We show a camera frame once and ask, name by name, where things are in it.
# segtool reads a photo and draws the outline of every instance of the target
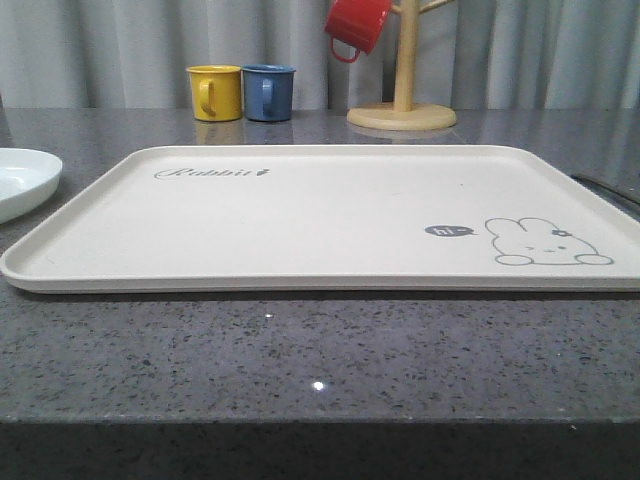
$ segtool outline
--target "cartoon bunny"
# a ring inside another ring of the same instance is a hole
[[[613,260],[584,240],[542,218],[492,218],[485,222],[503,265],[609,265]]]

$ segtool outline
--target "granite countertop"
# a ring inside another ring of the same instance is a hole
[[[499,144],[640,191],[637,111],[461,111],[373,133],[332,112],[194,121],[188,110],[5,109],[0,146],[64,162],[0,226],[18,240],[133,151],[193,144]],[[636,293],[36,295],[0,283],[3,422],[640,419]]]

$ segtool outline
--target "red mug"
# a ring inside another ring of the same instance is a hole
[[[331,35],[331,53],[341,62],[353,63],[363,51],[371,53],[391,11],[392,0],[335,0],[324,31]],[[345,58],[336,53],[334,41],[351,45],[356,53]]]

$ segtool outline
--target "plate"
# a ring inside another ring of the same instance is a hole
[[[58,188],[62,161],[47,152],[0,148],[0,223],[19,217]]]
[[[43,293],[639,290],[640,224],[509,147],[157,147],[0,270]]]

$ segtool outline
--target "wooden stand base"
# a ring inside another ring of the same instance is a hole
[[[408,112],[397,112],[392,102],[374,103],[349,110],[347,120],[380,130],[435,130],[456,123],[453,110],[442,105],[414,103]]]

